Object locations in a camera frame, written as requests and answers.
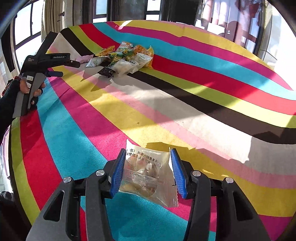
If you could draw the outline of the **left forearm black sleeve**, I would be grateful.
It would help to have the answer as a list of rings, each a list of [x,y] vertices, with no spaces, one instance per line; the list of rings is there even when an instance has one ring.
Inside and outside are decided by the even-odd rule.
[[[1,97],[1,142],[3,141],[6,129],[13,121],[13,113],[16,104],[16,97],[19,92],[24,94],[29,93],[27,86],[27,79],[16,76],[14,79],[8,81]]]

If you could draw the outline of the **left hand black glove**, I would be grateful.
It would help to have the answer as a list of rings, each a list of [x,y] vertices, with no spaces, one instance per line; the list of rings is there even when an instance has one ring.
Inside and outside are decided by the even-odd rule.
[[[33,97],[39,97],[42,95],[43,93],[43,89],[46,87],[46,84],[43,82],[41,84],[41,86],[36,90],[34,91],[33,93]],[[27,79],[25,77],[21,78],[20,80],[20,91],[24,94],[28,94],[29,93],[29,88],[27,86]]]

